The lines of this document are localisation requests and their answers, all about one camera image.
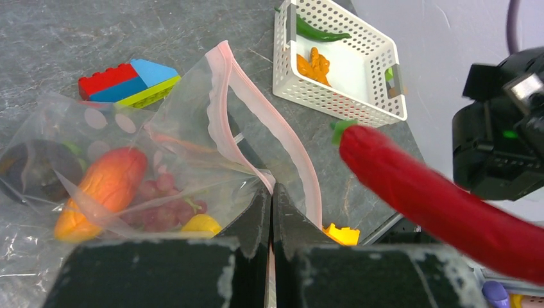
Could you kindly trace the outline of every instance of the pink zipper strip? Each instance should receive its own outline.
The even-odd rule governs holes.
[[[238,98],[246,103],[250,111],[253,112],[257,116],[259,121],[270,130],[274,137],[276,137],[280,141],[282,146],[288,152],[302,180],[305,195],[306,216],[310,219],[312,223],[321,228],[321,190],[319,188],[318,176],[313,167],[312,161],[308,156],[306,149],[300,142],[298,136],[295,134],[293,129],[291,129],[291,127],[282,117],[282,115],[264,97],[264,95],[255,86],[255,84],[251,82],[251,80],[242,70],[240,65],[236,62],[236,59],[234,58],[234,55],[232,54],[232,51],[227,41],[220,43],[216,48],[208,52],[206,54],[206,57],[210,62],[210,66],[212,67],[214,78],[215,76],[217,76],[216,71],[218,73],[221,73],[221,71],[218,71],[220,69],[220,62],[223,62],[222,71],[225,72],[226,75],[226,78],[222,78],[223,83],[220,88],[220,94],[217,94],[214,91],[216,89],[216,84],[214,84],[214,97],[219,99],[212,99],[212,94],[210,93],[210,100],[212,103],[208,108],[209,117],[216,117],[214,116],[214,114],[217,114],[217,112],[219,112],[219,117],[221,118],[220,125],[217,125],[215,127],[212,127],[212,125],[210,125],[208,127],[210,135],[217,143],[217,148],[219,152],[223,154],[223,150],[225,153],[230,154],[231,156],[228,157],[229,159],[231,159],[230,157],[238,158],[235,161],[244,162],[244,166],[250,167],[252,170],[255,171],[255,174],[257,174],[259,178],[263,179],[264,175],[260,175],[261,173],[257,171],[255,167],[253,167],[246,160],[244,155],[236,146],[234,138],[230,134],[228,119],[226,116],[226,95],[228,92],[228,86],[230,86],[230,88],[236,93]],[[219,105],[219,110],[216,109],[217,106],[212,106],[214,104]],[[220,142],[217,142],[216,138],[228,141],[228,144],[225,144],[225,142],[221,142],[221,147],[224,146],[224,149],[219,149]]]

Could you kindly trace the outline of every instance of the light blue triangular block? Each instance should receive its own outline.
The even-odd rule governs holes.
[[[130,60],[130,65],[132,65],[140,78],[144,80],[144,83],[148,86],[148,88],[178,76],[178,72],[176,72],[176,70],[172,67],[160,65],[143,59]]]

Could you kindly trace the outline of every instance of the green pepper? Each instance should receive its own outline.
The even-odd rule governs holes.
[[[274,8],[274,10],[276,12],[280,11],[279,8]],[[337,40],[350,39],[352,37],[349,33],[329,33],[317,30],[305,22],[298,14],[296,14],[296,34],[317,42],[336,42]]]

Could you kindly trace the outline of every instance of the purple object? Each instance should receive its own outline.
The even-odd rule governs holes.
[[[510,299],[504,286],[496,281],[486,281],[482,293],[488,302],[496,308],[510,308]]]

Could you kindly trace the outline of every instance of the blue block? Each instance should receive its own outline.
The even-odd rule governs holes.
[[[118,83],[113,87],[109,87],[105,90],[97,92],[91,95],[89,100],[115,103],[131,95],[142,92],[147,88],[148,87],[146,86],[142,78],[136,77],[125,82]]]
[[[136,73],[144,80],[148,88],[179,75],[172,67],[143,59],[130,60],[130,65],[132,65]]]

